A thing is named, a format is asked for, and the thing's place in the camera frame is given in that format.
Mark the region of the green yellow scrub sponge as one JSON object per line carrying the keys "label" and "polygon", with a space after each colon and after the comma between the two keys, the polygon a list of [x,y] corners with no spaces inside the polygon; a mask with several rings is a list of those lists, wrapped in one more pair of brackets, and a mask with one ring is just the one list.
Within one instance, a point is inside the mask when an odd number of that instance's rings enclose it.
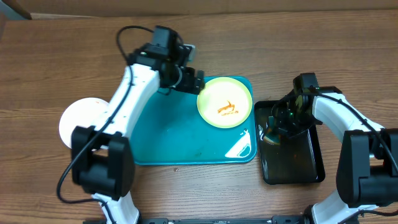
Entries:
{"label": "green yellow scrub sponge", "polygon": [[272,145],[280,144],[279,127],[278,127],[277,122],[275,121],[275,118],[273,116],[268,117],[263,140]]}

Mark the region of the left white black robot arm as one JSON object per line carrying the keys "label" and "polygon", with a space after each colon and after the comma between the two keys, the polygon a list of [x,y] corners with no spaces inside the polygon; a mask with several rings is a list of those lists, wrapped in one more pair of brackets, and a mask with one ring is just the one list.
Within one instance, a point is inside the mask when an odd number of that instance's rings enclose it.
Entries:
{"label": "left white black robot arm", "polygon": [[77,126],[71,136],[71,162],[57,183],[58,199],[68,174],[91,198],[79,202],[96,202],[105,215],[102,223],[138,223],[140,214],[132,202],[130,189],[135,163],[130,147],[131,133],[149,99],[161,88],[198,95],[205,87],[204,73],[188,67],[195,51],[169,27],[156,26],[152,40],[126,54],[120,36],[116,44],[126,62],[118,89],[108,109],[84,128]]}

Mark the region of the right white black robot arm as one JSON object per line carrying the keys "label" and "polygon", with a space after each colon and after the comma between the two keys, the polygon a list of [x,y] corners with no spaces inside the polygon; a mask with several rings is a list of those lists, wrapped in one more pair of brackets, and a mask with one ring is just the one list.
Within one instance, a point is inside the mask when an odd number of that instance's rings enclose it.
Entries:
{"label": "right white black robot arm", "polygon": [[316,124],[326,125],[341,142],[336,190],[310,205],[310,223],[357,223],[397,201],[397,129],[386,129],[351,106],[335,86],[320,87],[314,73],[301,73],[293,89],[271,109],[264,140],[280,144]]}

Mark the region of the black water tray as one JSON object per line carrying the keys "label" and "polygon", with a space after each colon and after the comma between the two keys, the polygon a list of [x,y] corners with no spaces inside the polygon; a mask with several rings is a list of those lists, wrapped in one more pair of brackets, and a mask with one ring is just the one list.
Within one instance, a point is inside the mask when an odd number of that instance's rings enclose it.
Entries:
{"label": "black water tray", "polygon": [[265,183],[307,184],[325,179],[325,169],[316,126],[292,137],[281,137],[274,145],[264,139],[268,117],[275,101],[254,104],[257,149]]}

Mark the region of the white plate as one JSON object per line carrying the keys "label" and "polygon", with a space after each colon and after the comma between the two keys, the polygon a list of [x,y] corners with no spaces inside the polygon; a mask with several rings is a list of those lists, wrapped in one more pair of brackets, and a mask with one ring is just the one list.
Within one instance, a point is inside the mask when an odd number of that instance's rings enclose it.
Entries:
{"label": "white plate", "polygon": [[72,147],[72,132],[77,126],[89,127],[108,109],[109,103],[100,98],[83,98],[72,103],[62,114],[58,130],[66,147]]}

